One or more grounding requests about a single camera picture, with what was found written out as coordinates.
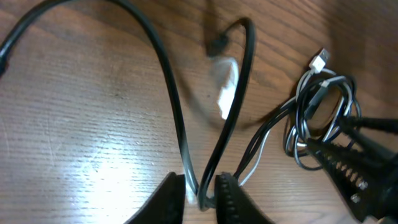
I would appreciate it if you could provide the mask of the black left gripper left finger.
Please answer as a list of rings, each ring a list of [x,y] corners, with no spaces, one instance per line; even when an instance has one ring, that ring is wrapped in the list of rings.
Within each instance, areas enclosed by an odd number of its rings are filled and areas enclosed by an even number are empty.
[[[181,224],[185,208],[185,175],[169,172],[143,206],[125,223]]]

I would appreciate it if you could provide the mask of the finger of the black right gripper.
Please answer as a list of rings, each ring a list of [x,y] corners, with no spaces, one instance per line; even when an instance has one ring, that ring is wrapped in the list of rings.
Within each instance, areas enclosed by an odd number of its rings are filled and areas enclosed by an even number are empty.
[[[338,126],[361,147],[362,153],[366,157],[380,162],[392,161],[396,158],[397,153],[393,153],[390,149],[369,139],[358,129],[368,128],[397,135],[397,119],[344,116],[338,120]]]
[[[307,141],[307,147],[355,219],[389,217],[397,221],[397,156],[371,159],[363,152],[314,139]]]

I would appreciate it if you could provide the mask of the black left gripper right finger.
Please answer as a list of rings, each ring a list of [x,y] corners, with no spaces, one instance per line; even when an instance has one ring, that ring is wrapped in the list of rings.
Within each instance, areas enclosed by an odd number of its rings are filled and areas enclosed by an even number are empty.
[[[215,178],[215,210],[218,224],[273,224],[239,186],[230,173]]]

